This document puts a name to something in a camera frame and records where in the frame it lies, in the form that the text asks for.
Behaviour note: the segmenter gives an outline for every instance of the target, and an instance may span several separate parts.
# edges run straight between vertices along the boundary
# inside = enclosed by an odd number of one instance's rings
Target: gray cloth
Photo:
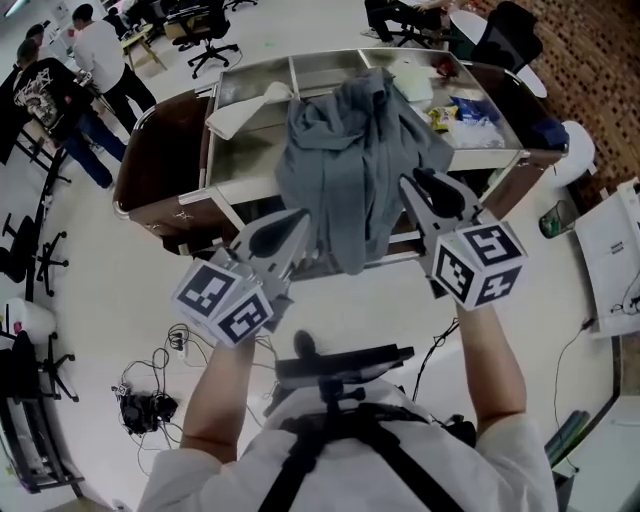
[[[347,274],[382,258],[402,202],[398,181],[415,168],[446,172],[453,149],[413,112],[384,69],[333,94],[293,100],[276,179],[289,208],[311,212],[309,252],[330,253]]]

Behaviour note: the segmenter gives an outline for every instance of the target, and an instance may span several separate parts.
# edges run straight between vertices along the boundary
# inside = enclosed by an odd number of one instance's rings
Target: office chair
[[[244,3],[250,3],[253,5],[258,5],[258,0],[231,0],[229,3],[227,3],[224,8],[228,9],[229,7],[231,7],[231,10],[233,12],[236,12],[236,8],[238,7],[238,5],[240,4],[244,4]]]
[[[7,306],[6,324],[9,325],[10,311]],[[0,329],[0,337],[13,340],[11,350],[0,351],[0,396],[13,398],[16,403],[23,400],[35,400],[39,397],[62,400],[62,395],[56,392],[56,385],[74,402],[79,402],[78,395],[71,394],[60,379],[58,370],[65,361],[75,361],[73,354],[65,354],[57,361],[53,358],[53,340],[58,335],[49,336],[48,357],[43,362],[38,362],[36,350],[31,343],[29,334],[20,331],[12,335]],[[50,393],[42,391],[40,386],[40,373],[46,373],[49,377]]]
[[[191,17],[194,14],[195,13],[193,11],[190,11],[187,15]],[[204,45],[207,51],[187,61],[190,67],[193,67],[196,62],[198,63],[196,68],[193,70],[192,77],[194,79],[198,78],[198,71],[209,59],[221,60],[224,64],[224,67],[226,68],[229,66],[229,61],[220,54],[226,50],[231,50],[234,52],[240,51],[240,48],[238,48],[238,45],[236,44],[222,46],[220,48],[215,48],[214,46],[212,46],[212,40],[222,39],[229,31],[229,27],[231,27],[231,24],[225,16],[224,0],[210,1],[207,9],[207,24],[209,27],[207,30],[193,32],[186,23],[181,23],[183,29],[186,32],[186,35],[178,37],[173,41],[173,44],[175,46],[180,46],[188,43],[200,44],[202,41],[204,41]]]
[[[55,295],[49,282],[49,268],[52,266],[68,267],[69,261],[53,260],[53,251],[61,238],[67,238],[67,233],[62,231],[56,235],[53,243],[46,243],[42,247],[42,256],[38,256],[38,230],[31,217],[25,217],[18,231],[11,227],[11,214],[7,216],[2,229],[2,236],[10,234],[13,237],[11,250],[0,248],[0,272],[3,272],[14,283],[21,283],[27,276],[32,260],[35,258],[40,263],[37,280],[44,281],[45,289],[49,297]]]
[[[471,60],[517,73],[542,53],[533,33],[537,18],[513,2],[502,2],[489,14],[487,28],[471,52]]]
[[[414,22],[402,23],[400,31],[391,31],[391,35],[394,37],[402,37],[402,41],[397,45],[398,47],[404,46],[409,41],[413,41],[427,50],[439,49],[442,44],[447,41],[462,41],[460,38],[450,36],[448,30],[442,30],[439,18],[436,21],[437,26],[433,18],[429,18],[429,22],[427,23],[423,20],[422,16],[415,16]]]
[[[419,44],[427,50],[440,49],[441,45],[446,42],[464,42],[463,39],[450,36],[448,31],[436,31],[433,30],[430,33],[424,34],[422,29],[417,25],[402,25],[401,30],[391,31],[392,36],[402,37],[402,41],[398,43],[398,48],[404,46],[409,41]]]

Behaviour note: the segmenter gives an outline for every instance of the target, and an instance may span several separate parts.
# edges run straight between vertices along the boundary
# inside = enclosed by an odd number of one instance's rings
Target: shoe
[[[313,337],[307,331],[297,331],[293,336],[293,348],[298,359],[312,359],[318,357],[316,344]]]
[[[185,43],[180,45],[180,48],[178,48],[179,52],[186,52],[187,50],[190,50],[191,48],[193,48],[196,44],[195,43]]]
[[[363,30],[362,32],[360,32],[360,35],[365,37],[371,37],[373,39],[380,39],[380,36],[378,35],[378,33],[372,28],[368,30]]]

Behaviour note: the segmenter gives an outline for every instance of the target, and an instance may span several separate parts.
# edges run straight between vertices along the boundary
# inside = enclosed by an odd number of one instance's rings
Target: black pants
[[[151,91],[147,89],[142,80],[131,71],[127,64],[124,66],[124,73],[120,81],[104,93],[104,98],[116,113],[118,121],[122,123],[122,126],[129,133],[133,132],[133,127],[138,118],[131,110],[127,98],[135,101],[143,112],[146,112],[156,104],[156,99],[151,94]]]
[[[437,30],[440,28],[440,9],[419,12],[402,2],[387,0],[364,0],[369,26],[374,29],[385,43],[393,40],[387,21],[402,25],[413,25],[419,29]]]

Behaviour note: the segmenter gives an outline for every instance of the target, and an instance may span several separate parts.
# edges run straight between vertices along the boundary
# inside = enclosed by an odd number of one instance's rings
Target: black harness strap
[[[432,512],[462,512],[460,506],[400,447],[400,440],[379,423],[358,433],[358,440],[369,445],[385,460],[416,497]]]
[[[376,451],[416,497],[432,512],[462,512],[460,506],[429,474],[400,447],[400,440],[379,421],[422,421],[409,411],[389,406],[363,404],[355,412],[319,415],[292,420],[283,429],[298,435],[289,457],[262,502],[260,512],[286,512],[327,443],[358,439]]]

